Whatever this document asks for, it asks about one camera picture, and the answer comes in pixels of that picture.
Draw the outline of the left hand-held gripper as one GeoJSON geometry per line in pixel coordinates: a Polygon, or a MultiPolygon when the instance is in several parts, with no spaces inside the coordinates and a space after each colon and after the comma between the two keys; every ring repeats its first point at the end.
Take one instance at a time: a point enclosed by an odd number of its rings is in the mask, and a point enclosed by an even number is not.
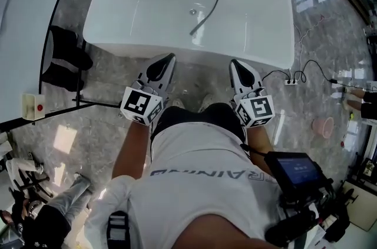
{"type": "Polygon", "coordinates": [[[167,88],[176,66],[173,53],[147,59],[130,87],[126,87],[120,111],[126,119],[149,126],[163,111],[167,88]]]}

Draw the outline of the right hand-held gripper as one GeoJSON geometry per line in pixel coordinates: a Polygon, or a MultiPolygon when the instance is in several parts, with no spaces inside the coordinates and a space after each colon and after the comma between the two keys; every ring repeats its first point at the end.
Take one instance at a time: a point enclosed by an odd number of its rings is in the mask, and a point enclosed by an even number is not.
{"type": "Polygon", "coordinates": [[[272,96],[262,87],[259,73],[238,59],[230,61],[229,73],[235,91],[232,106],[242,126],[254,128],[266,125],[275,117],[275,109],[272,96]]]}

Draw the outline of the person's left forearm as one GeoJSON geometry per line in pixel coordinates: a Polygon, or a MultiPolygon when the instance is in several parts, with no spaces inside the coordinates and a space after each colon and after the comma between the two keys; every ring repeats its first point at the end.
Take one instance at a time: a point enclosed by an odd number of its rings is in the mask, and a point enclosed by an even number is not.
{"type": "Polygon", "coordinates": [[[149,127],[132,122],[114,163],[111,178],[122,175],[140,179],[144,171],[149,142],[149,127]]]}

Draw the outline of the person's right forearm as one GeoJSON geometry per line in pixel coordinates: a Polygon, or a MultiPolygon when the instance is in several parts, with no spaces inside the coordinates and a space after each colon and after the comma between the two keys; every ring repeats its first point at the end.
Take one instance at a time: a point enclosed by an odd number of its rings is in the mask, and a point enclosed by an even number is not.
{"type": "MultiPolygon", "coordinates": [[[[270,143],[269,136],[265,130],[264,126],[248,128],[247,129],[247,142],[248,145],[259,153],[267,154],[270,151],[274,151],[273,146],[270,143]]],[[[251,152],[250,153],[251,162],[259,167],[262,171],[269,175],[273,175],[269,167],[264,161],[264,157],[251,152]]]]}

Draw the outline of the white rectangular bathtub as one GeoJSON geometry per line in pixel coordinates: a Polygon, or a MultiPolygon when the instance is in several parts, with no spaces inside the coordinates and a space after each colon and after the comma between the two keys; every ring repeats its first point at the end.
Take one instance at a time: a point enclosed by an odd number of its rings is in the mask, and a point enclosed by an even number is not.
{"type": "Polygon", "coordinates": [[[280,69],[295,58],[291,0],[92,0],[83,36],[118,57],[174,53],[181,62],[236,58],[280,69]]]}

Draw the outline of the person's right shoe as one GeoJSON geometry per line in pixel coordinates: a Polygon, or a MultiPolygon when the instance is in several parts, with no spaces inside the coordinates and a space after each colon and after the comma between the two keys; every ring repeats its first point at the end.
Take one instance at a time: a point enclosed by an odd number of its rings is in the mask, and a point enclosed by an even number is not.
{"type": "Polygon", "coordinates": [[[199,108],[198,112],[203,112],[207,109],[211,104],[213,104],[214,96],[212,94],[207,94],[201,103],[201,107],[199,108]]]}

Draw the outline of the person's black shorts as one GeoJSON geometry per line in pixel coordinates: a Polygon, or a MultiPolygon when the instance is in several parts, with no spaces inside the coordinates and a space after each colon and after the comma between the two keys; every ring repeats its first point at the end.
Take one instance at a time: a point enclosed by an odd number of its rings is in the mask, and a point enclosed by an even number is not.
{"type": "Polygon", "coordinates": [[[231,106],[222,102],[211,104],[204,111],[200,112],[191,112],[174,106],[166,108],[151,135],[151,141],[153,141],[157,134],[167,128],[189,122],[205,122],[216,125],[233,133],[242,143],[246,142],[244,129],[242,128],[239,118],[236,116],[231,106]]]}

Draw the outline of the pink bucket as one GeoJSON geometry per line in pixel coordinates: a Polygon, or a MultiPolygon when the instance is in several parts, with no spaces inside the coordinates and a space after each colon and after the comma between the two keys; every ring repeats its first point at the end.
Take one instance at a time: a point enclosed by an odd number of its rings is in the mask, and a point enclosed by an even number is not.
{"type": "Polygon", "coordinates": [[[324,139],[329,139],[332,135],[334,127],[334,120],[332,117],[316,118],[312,122],[312,130],[315,134],[322,136],[324,139]]]}

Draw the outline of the black bag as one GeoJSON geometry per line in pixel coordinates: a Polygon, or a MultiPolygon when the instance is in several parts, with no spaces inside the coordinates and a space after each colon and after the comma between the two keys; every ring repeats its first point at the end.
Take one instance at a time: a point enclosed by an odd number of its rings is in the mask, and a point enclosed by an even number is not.
{"type": "Polygon", "coordinates": [[[89,70],[93,61],[90,56],[77,47],[78,35],[70,30],[51,25],[48,31],[41,81],[69,92],[81,91],[84,81],[77,72],[53,63],[60,59],[82,71],[89,70]]]}

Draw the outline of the beige box red button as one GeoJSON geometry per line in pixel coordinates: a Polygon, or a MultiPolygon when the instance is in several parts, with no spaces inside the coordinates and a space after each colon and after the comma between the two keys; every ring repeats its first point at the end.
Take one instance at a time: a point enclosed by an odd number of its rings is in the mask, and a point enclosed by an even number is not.
{"type": "Polygon", "coordinates": [[[21,117],[36,121],[45,117],[45,95],[22,94],[21,117]]]}

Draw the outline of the black chest-mounted screen device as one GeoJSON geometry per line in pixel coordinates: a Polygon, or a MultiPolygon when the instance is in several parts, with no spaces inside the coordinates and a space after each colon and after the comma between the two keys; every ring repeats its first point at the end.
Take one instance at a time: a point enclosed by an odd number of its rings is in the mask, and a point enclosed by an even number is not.
{"type": "Polygon", "coordinates": [[[279,181],[279,187],[282,219],[266,230],[267,242],[284,249],[307,249],[317,234],[330,243],[345,235],[350,226],[347,206],[354,189],[335,193],[332,180],[323,185],[279,181]]]}

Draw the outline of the white table black frame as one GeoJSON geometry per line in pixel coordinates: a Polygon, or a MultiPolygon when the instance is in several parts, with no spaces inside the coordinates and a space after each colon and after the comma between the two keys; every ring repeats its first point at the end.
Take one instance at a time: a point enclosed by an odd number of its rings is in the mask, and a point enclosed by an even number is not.
{"type": "Polygon", "coordinates": [[[0,132],[27,124],[23,94],[41,92],[48,39],[59,0],[0,0],[0,132]]]}

